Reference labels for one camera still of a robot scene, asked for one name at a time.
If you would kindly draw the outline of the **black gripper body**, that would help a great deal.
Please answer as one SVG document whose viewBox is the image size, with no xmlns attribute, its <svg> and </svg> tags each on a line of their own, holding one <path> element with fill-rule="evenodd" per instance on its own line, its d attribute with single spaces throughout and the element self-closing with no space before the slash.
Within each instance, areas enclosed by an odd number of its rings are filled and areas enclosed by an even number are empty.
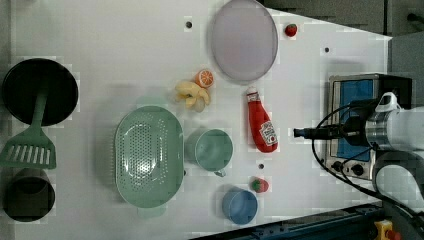
<svg viewBox="0 0 424 240">
<path fill-rule="evenodd" d="M 342 124 L 341 133 L 350 145 L 368 146 L 365 125 L 374 113 L 377 104 L 377 99 L 354 100 L 349 103 L 348 110 L 342 114 L 340 119 L 348 115 L 347 120 Z"/>
</svg>

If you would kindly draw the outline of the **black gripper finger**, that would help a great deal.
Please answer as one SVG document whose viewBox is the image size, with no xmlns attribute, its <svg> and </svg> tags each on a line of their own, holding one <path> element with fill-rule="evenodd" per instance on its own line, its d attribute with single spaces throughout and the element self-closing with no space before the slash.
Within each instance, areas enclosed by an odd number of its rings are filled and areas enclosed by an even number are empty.
<svg viewBox="0 0 424 240">
<path fill-rule="evenodd" d="M 343 137 L 337 127 L 294 129 L 293 135 L 295 138 L 303 137 L 311 140 L 332 140 Z"/>
</svg>

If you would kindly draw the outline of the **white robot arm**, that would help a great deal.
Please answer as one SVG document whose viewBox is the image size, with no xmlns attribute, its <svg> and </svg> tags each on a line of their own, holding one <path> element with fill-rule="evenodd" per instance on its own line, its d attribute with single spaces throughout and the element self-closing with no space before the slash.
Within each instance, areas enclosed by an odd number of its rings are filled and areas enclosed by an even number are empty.
<svg viewBox="0 0 424 240">
<path fill-rule="evenodd" d="M 423 212 L 423 109 L 404 109 L 392 92 L 380 99 L 356 100 L 333 110 L 339 122 L 320 122 L 315 128 L 295 129 L 294 137 L 316 140 L 344 139 L 374 152 L 369 196 L 414 213 Z"/>
</svg>

